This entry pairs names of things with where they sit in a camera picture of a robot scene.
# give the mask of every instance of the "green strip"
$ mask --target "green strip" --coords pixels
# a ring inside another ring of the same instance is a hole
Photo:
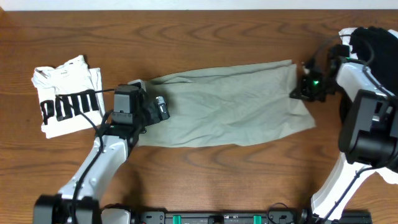
[[[255,215],[253,216],[253,224],[261,224],[261,216],[260,215]]]
[[[181,216],[180,215],[174,215],[173,216],[173,224],[181,224]]]

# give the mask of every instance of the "black fabric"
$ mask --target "black fabric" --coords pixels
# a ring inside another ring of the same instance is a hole
[[[352,35],[366,40],[372,46],[375,54],[374,61],[369,65],[373,76],[389,91],[398,95],[398,39],[383,28],[360,27]],[[351,38],[352,53],[356,53],[360,60],[369,60],[370,51],[358,38]]]

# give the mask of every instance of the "white fabric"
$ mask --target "white fabric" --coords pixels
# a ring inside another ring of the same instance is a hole
[[[147,127],[139,144],[202,147],[260,144],[315,126],[303,102],[289,98],[297,84],[291,60],[181,72],[146,83],[165,97],[170,118]]]
[[[339,32],[339,35],[348,35],[348,34],[352,34],[357,28],[345,28],[342,29]],[[398,32],[395,30],[389,30],[389,33],[391,33],[392,35],[394,35],[395,37],[398,38]],[[341,41],[343,42],[343,45],[347,45],[349,46],[349,56],[353,59],[358,59],[358,56],[356,55],[356,53],[352,54],[351,52],[353,51],[353,46],[351,46],[349,44],[349,40],[351,39],[351,37],[340,37]]]
[[[79,93],[85,90],[102,90],[100,69],[88,69],[82,55],[67,61],[57,68],[35,68],[32,83],[37,88],[39,103],[45,100],[55,101],[55,95]],[[89,111],[85,115],[95,125],[99,125],[104,115],[105,106],[103,94],[97,93],[96,97],[99,111]],[[74,116],[74,114],[72,118],[64,119],[63,121],[57,121],[56,116],[53,116],[48,119],[48,125],[42,124],[42,131],[46,134],[46,138],[61,136],[87,128],[92,128],[91,124],[82,115]]]

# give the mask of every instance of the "wood grain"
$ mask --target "wood grain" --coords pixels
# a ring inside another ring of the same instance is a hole
[[[54,139],[31,83],[39,66],[79,54],[100,67],[104,88],[197,68],[293,59],[301,62],[345,27],[398,29],[397,11],[7,12],[0,22],[0,223],[31,223],[40,194],[54,194],[90,151],[93,131]],[[302,207],[338,155],[340,96],[306,104],[317,127],[256,146],[139,147],[114,177],[102,205],[181,210]],[[105,94],[108,109],[113,96]],[[396,185],[377,174],[348,204],[374,223],[398,223]]]

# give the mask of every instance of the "white background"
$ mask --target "white background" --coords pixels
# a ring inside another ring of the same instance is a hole
[[[398,9],[398,0],[0,0],[21,10]]]

